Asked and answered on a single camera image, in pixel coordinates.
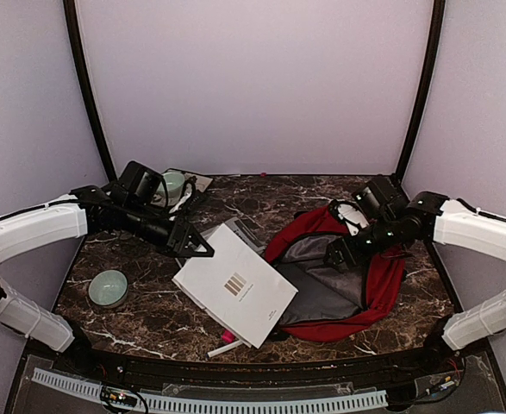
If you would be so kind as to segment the white notebook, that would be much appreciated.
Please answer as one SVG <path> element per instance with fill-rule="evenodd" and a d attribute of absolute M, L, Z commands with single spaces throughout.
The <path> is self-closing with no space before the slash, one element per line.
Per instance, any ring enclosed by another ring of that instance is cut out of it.
<path fill-rule="evenodd" d="M 260 348 L 297 288 L 227 225 L 207 243 L 214 255 L 188 259 L 172 282 L 249 348 Z"/>

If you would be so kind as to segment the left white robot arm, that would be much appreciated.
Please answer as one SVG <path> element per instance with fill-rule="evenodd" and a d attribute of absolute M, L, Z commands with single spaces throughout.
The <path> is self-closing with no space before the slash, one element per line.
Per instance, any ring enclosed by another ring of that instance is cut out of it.
<path fill-rule="evenodd" d="M 210 258 L 215 250 L 180 211 L 152 204 L 152 190 L 123 185 L 81 187 L 50 202 L 0 216 L 0 264 L 55 242 L 123 231 L 174 258 Z M 64 354 L 80 376 L 98 369 L 97 355 L 75 323 L 45 310 L 0 277 L 0 323 Z"/>

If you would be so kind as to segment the red student backpack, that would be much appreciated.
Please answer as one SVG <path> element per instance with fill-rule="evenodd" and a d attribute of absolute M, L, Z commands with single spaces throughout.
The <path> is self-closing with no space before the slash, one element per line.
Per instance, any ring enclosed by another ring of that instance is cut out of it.
<path fill-rule="evenodd" d="M 333 201 L 298 212 L 265 248 L 264 258 L 297 294 L 279 318 L 275 333 L 312 342 L 337 342 L 387 317 L 405 275 L 404 252 L 391 248 L 359 267 L 330 266 L 331 242 L 367 225 L 350 203 Z"/>

